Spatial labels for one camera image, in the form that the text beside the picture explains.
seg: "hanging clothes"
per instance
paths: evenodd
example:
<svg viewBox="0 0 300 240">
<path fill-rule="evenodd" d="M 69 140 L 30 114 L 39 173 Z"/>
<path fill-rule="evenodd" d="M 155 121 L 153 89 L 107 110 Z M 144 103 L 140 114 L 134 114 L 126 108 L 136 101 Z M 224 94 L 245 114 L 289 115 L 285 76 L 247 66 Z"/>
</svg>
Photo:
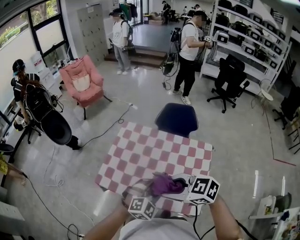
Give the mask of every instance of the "hanging clothes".
<svg viewBox="0 0 300 240">
<path fill-rule="evenodd" d="M 131 15 L 132 17 L 137 17 L 137 9 L 136 6 L 132 3 L 128 3 L 128 5 L 130 6 L 130 10 L 131 10 Z"/>
<path fill-rule="evenodd" d="M 128 21 L 132 20 L 132 16 L 131 16 L 131 9 L 130 6 L 126 3 L 121 3 L 120 4 L 120 8 L 123 11 L 123 13 L 125 14 L 126 18 Z"/>
</svg>

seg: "black pants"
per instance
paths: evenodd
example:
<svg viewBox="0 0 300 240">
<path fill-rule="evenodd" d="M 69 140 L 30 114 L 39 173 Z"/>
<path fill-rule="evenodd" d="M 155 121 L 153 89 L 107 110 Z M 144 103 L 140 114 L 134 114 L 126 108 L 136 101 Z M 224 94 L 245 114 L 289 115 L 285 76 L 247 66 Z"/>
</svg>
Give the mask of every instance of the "black pants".
<svg viewBox="0 0 300 240">
<path fill-rule="evenodd" d="M 195 82 L 195 61 L 189 61 L 179 55 L 180 68 L 175 80 L 174 90 L 179 91 L 184 81 L 183 96 L 187 97 Z"/>
<path fill-rule="evenodd" d="M 168 24 L 169 12 L 164 12 L 165 24 Z"/>
</svg>

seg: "gray pants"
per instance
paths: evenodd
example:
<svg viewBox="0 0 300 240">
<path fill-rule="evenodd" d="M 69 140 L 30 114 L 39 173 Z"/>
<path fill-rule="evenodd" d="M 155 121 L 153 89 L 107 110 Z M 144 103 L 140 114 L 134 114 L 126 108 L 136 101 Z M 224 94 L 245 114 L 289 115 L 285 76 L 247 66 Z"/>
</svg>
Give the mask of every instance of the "gray pants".
<svg viewBox="0 0 300 240">
<path fill-rule="evenodd" d="M 128 57 L 128 51 L 123 52 L 121 48 L 117 47 L 116 45 L 113 46 L 114 54 L 116 59 L 119 63 L 119 69 L 121 71 L 128 71 L 130 70 L 130 60 Z"/>
</svg>

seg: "white t-shirt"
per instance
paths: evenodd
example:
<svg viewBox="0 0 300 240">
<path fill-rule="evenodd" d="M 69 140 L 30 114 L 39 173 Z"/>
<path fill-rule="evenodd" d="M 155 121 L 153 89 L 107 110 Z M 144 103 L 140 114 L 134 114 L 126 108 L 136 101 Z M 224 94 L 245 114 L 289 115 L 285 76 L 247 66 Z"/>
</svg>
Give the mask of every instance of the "white t-shirt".
<svg viewBox="0 0 300 240">
<path fill-rule="evenodd" d="M 124 37 L 127 37 L 129 32 L 129 26 L 127 22 L 123 22 L 121 27 L 122 21 L 123 20 L 115 22 L 112 27 L 112 43 L 117 47 L 121 47 L 124 45 Z"/>
<path fill-rule="evenodd" d="M 193 226 L 184 220 L 135 219 L 121 228 L 119 240 L 199 240 Z"/>
<path fill-rule="evenodd" d="M 194 24 L 193 21 L 189 21 L 191 24 L 187 24 L 183 27 L 182 33 L 181 33 L 181 51 L 179 55 L 183 57 L 186 60 L 194 61 L 199 48 L 197 47 L 188 47 L 187 45 L 187 37 L 194 37 L 196 42 L 199 42 L 199 33 L 198 28 Z"/>
</svg>

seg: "black cap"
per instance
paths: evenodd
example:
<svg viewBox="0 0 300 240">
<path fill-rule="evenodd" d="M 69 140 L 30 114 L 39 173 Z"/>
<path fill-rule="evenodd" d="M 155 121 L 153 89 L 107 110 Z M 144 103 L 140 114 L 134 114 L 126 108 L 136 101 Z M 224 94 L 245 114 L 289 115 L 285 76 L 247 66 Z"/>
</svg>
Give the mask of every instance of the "black cap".
<svg viewBox="0 0 300 240">
<path fill-rule="evenodd" d="M 109 16 L 118 16 L 118 15 L 122 15 L 122 14 L 123 14 L 123 12 L 122 12 L 121 8 L 116 8 L 111 13 L 109 13 Z"/>
</svg>

